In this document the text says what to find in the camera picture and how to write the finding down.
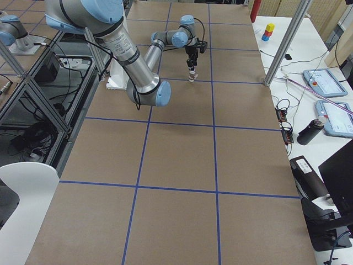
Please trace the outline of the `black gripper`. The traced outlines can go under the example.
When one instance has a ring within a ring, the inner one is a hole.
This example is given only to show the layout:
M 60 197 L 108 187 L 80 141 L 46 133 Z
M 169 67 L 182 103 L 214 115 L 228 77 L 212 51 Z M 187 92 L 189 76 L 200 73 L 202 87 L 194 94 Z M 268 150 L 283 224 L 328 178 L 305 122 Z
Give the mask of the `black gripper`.
M 197 66 L 197 58 L 198 58 L 198 48 L 197 46 L 186 46 L 185 52 L 188 55 L 188 59 L 186 61 L 188 65 L 189 72 L 195 71 Z

